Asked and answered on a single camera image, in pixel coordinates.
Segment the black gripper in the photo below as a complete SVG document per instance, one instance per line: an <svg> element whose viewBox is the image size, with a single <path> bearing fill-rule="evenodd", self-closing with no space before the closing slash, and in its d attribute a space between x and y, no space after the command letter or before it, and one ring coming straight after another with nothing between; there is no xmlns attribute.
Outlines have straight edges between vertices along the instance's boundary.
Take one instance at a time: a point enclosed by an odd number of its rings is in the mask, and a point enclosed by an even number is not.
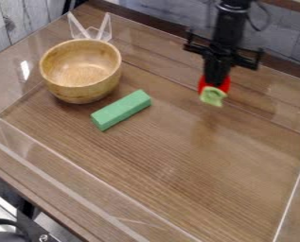
<svg viewBox="0 0 300 242"><path fill-rule="evenodd" d="M241 47L231 49L230 47L219 46L197 35L193 31L187 31L183 50L198 54L205 59L205 81L213 86L217 85L217 81L218 85L223 83L230 68L234 66L257 70L265 53L262 48L250 50ZM215 78L217 61L219 61L218 78Z"/></svg>

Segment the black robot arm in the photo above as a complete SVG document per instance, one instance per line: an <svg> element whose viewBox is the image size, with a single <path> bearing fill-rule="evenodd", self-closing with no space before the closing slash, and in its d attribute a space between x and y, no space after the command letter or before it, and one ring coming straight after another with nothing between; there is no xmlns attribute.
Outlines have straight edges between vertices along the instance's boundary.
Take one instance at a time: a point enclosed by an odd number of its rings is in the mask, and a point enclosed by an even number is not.
<svg viewBox="0 0 300 242"><path fill-rule="evenodd" d="M242 47L245 25L250 24L255 31L266 28L266 26L255 27L249 17L251 3L255 1L219 0L215 27L211 38L206 39L207 45L195 43L194 38L202 39L202 37L193 30L187 31L183 50L203 58L203 79L213 87L218 88L223 84L233 67L258 69L265 51L262 48Z"/></svg>

